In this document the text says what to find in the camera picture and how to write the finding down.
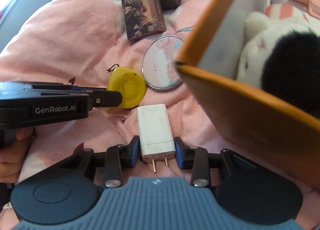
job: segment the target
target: human hand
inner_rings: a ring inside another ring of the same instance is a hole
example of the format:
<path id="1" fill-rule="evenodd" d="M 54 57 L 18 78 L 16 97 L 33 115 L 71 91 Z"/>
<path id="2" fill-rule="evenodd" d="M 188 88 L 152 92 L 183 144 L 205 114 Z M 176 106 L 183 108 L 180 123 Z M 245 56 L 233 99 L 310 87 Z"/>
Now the human hand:
<path id="1" fill-rule="evenodd" d="M 18 180 L 33 127 L 16 131 L 16 140 L 8 147 L 0 149 L 0 182 L 14 183 Z"/>

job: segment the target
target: pink blanket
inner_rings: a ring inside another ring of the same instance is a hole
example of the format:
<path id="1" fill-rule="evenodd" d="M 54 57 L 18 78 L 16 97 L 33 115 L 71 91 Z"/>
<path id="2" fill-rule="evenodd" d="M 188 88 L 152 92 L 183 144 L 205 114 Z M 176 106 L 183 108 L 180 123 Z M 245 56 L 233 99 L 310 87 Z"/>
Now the pink blanket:
<path id="1" fill-rule="evenodd" d="M 185 39 L 188 29 L 199 18 L 210 0 L 182 0 L 182 6 L 165 13 L 167 32 Z M 0 55 L 0 80 L 31 80 L 75 83 L 81 86 L 107 85 L 107 69 L 115 63 L 141 70 L 144 53 L 162 34 L 129 43 L 124 32 L 120 0 L 53 0 L 24 24 Z M 286 176 L 258 157 L 252 156 L 224 140 L 213 127 L 197 100 L 185 85 L 160 93 L 148 89 L 140 105 L 164 103 L 174 136 L 188 145 L 219 152 L 222 148 L 234 151 Z M 138 134 L 136 109 L 99 108 L 89 118 L 36 127 L 37 138 L 21 171 L 23 180 L 46 167 L 70 156 L 75 149 L 93 148 L 105 151 L 108 146 L 128 143 Z M 157 176 L 186 176 L 189 171 L 178 169 L 175 159 L 169 167 L 157 162 Z M 129 176 L 153 177 L 151 165 L 138 161 L 136 168 L 124 171 Z M 215 170 L 212 178 L 217 178 Z M 320 224 L 320 195 L 312 188 L 292 179 L 304 194 L 303 207 L 297 222 L 305 229 Z M 12 209 L 1 213 L 0 229 L 9 230 L 18 220 Z"/>

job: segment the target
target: metal screw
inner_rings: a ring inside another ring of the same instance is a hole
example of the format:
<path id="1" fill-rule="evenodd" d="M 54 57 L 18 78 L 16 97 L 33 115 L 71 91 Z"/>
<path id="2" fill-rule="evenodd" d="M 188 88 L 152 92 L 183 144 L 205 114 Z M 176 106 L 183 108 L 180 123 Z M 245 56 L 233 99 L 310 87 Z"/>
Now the metal screw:
<path id="1" fill-rule="evenodd" d="M 119 187 L 121 186 L 121 181 L 118 179 L 109 179 L 105 182 L 106 187 Z"/>
<path id="2" fill-rule="evenodd" d="M 206 187 L 208 186 L 209 182 L 206 179 L 199 178 L 195 179 L 192 184 L 195 187 Z"/>

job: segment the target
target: white plush toy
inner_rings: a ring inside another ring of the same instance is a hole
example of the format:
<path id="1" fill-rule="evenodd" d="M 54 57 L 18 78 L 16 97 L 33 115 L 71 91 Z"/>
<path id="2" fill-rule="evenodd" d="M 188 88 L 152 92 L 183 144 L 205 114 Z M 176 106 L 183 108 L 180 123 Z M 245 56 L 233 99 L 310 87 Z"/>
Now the white plush toy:
<path id="1" fill-rule="evenodd" d="M 237 80 L 267 91 L 320 117 L 320 39 L 306 17 L 271 19 L 250 13 L 245 23 L 247 43 L 240 56 Z"/>

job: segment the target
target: white phone charger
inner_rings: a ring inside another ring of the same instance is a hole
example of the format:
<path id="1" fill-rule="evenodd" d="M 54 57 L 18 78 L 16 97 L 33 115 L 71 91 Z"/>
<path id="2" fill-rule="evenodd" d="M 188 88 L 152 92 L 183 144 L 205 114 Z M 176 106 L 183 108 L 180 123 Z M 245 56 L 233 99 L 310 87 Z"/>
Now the white phone charger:
<path id="1" fill-rule="evenodd" d="M 168 166 L 167 160 L 176 152 L 167 107 L 165 104 L 141 106 L 137 115 L 142 159 L 152 162 L 156 173 L 155 161 L 164 160 Z"/>

